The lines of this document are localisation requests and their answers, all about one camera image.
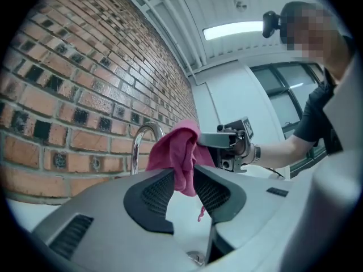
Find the faucet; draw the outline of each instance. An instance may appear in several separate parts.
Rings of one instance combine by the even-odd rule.
[[[138,149],[141,144],[141,139],[147,131],[153,132],[156,141],[160,140],[164,136],[164,132],[161,127],[155,122],[147,122],[137,130],[134,140],[132,142],[132,157],[131,157],[131,175],[134,175],[138,171]]]

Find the white ceiling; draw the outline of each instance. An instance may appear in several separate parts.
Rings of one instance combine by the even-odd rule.
[[[203,29],[232,22],[262,20],[265,12],[279,13],[290,1],[321,0],[132,0],[152,22],[190,75],[241,57],[282,51],[279,36],[265,39],[259,32],[240,33],[206,41]],[[239,11],[241,1],[247,8]]]

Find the black shirt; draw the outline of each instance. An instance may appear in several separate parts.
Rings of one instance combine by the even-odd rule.
[[[354,42],[351,38],[344,36],[349,50],[354,53]],[[336,133],[323,112],[324,106],[333,97],[335,85],[332,83],[330,73],[324,69],[324,82],[309,94],[304,113],[295,129],[294,135],[308,142],[317,142],[324,139],[325,148],[328,154],[341,151],[341,144]]]

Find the ceiling pipe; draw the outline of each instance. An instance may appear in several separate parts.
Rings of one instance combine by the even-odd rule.
[[[202,66],[202,63],[200,61],[198,52],[196,50],[196,48],[194,47],[194,43],[193,40],[191,38],[191,36],[188,33],[187,28],[185,27],[179,13],[175,10],[174,6],[171,4],[170,0],[162,0],[166,6],[166,8],[168,9],[168,11],[171,13],[171,17],[173,18],[173,20],[177,23],[177,25],[179,25],[180,30],[182,32],[182,34],[184,35],[185,39],[187,40],[187,44],[189,46],[189,49],[191,50],[194,59],[197,63],[198,67]]]
[[[206,55],[205,55],[205,50],[204,50],[202,41],[200,39],[198,39],[200,36],[199,36],[198,29],[197,29],[197,25],[195,24],[195,22],[193,20],[193,17],[192,17],[192,15],[191,15],[188,7],[187,7],[186,2],[184,0],[177,0],[177,1],[179,2],[180,6],[181,6],[181,9],[184,12],[185,17],[187,18],[188,23],[191,26],[194,37],[197,40],[197,46],[198,46],[199,53],[200,53],[200,56],[201,56],[201,59],[202,59],[202,64],[205,66],[206,65]]]
[[[188,62],[188,59],[186,58],[186,56],[183,53],[182,49],[180,48],[180,45],[178,44],[177,40],[172,35],[170,29],[165,24],[164,20],[160,17],[159,13],[155,10],[154,6],[150,4],[149,0],[143,0],[143,1],[145,2],[146,5],[148,5],[150,11],[154,14],[154,16],[156,17],[156,19],[159,21],[159,23],[161,24],[161,26],[165,29],[166,33],[169,35],[171,41],[176,46],[176,48],[177,48],[177,50],[178,50],[181,58],[183,59],[184,63],[187,65],[187,68],[188,68],[188,70],[190,72],[190,75],[193,77],[195,84],[197,84],[197,80],[196,80],[195,74],[194,74],[194,72],[192,70],[192,67],[191,67],[190,63]]]

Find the red string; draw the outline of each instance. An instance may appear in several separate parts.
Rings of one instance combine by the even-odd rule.
[[[202,216],[204,216],[204,212],[205,212],[205,207],[203,206],[201,209],[200,209],[200,215],[198,216],[198,222],[200,222],[200,219]]]

